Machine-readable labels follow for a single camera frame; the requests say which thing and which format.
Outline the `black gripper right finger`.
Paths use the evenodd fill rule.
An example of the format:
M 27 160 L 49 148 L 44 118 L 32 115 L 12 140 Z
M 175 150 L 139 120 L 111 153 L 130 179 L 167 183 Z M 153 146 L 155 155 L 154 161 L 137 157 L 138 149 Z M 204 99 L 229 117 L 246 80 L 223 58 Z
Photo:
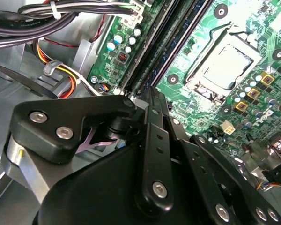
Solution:
M 281 216 L 203 136 L 188 137 L 169 115 L 164 94 L 155 92 L 174 152 L 190 169 L 196 213 L 202 225 L 281 225 Z

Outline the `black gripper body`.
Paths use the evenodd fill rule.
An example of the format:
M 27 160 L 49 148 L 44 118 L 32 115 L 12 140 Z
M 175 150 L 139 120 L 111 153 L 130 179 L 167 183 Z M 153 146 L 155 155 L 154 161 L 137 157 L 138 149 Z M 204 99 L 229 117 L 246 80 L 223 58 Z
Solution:
M 126 146 L 63 178 L 46 195 L 40 225 L 200 225 L 190 169 L 165 126 L 148 123 Z

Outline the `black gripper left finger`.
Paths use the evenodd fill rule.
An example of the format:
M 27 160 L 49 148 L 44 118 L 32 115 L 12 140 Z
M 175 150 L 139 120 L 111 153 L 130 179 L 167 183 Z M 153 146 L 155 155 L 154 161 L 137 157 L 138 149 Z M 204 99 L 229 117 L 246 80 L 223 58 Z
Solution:
M 12 113 L 3 157 L 41 205 L 63 178 L 126 146 L 141 146 L 145 128 L 164 128 L 154 88 L 135 101 L 122 95 L 29 101 Z

